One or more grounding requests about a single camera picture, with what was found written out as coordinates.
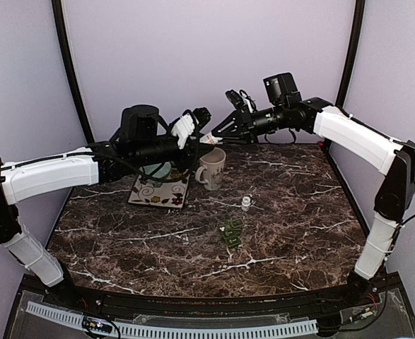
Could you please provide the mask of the white pill bottle orange label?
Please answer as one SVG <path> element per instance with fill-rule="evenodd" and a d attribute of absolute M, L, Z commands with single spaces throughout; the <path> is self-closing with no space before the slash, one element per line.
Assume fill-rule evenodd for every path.
<path fill-rule="evenodd" d="M 221 137 L 214 136 L 211 132 L 202 136 L 199 141 L 201 143 L 209 144 L 209 145 L 216 145 L 219 144 L 223 139 Z"/>

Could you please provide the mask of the green weekly pill organizer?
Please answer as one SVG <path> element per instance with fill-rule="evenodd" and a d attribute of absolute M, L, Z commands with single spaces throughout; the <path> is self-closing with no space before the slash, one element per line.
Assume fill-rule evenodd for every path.
<path fill-rule="evenodd" d="M 218 226 L 221 238 L 228 248 L 235 248 L 241 245 L 240 234 L 244 225 L 243 219 L 238 218 L 229 220 Z"/>

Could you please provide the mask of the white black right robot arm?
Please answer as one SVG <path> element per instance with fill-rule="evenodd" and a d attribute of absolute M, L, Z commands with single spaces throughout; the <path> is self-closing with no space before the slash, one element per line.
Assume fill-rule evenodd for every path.
<path fill-rule="evenodd" d="M 202 141 L 247 144 L 280 129 L 303 130 L 338 143 L 384 175 L 366 244 L 341 292 L 342 301 L 355 307 L 368 296 L 371 280 L 404 226 L 403 217 L 415 193 L 415 143 L 387 136 L 319 97 L 303 100 L 291 73 L 270 76 L 263 82 L 272 105 L 269 109 L 257 110 L 248 95 L 229 90 L 226 97 L 234 111 Z"/>

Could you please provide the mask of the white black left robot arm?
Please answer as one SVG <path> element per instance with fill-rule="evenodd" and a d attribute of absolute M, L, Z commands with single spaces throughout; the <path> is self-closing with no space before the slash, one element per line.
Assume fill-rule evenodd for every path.
<path fill-rule="evenodd" d="M 53 287 L 52 294 L 66 308 L 81 301 L 63 265 L 19 223 L 16 204 L 74 186 L 115 182 L 138 174 L 158 181 L 156 171 L 145 173 L 148 165 L 161 168 L 173 162 L 186 177 L 200 155 L 200 130 L 210 121 L 208 109 L 186 110 L 168 124 L 151 105 L 135 105 L 122 113 L 121 126 L 108 141 L 68 153 L 24 162 L 2 162 L 0 158 L 0 245 L 7 249 L 41 282 Z"/>

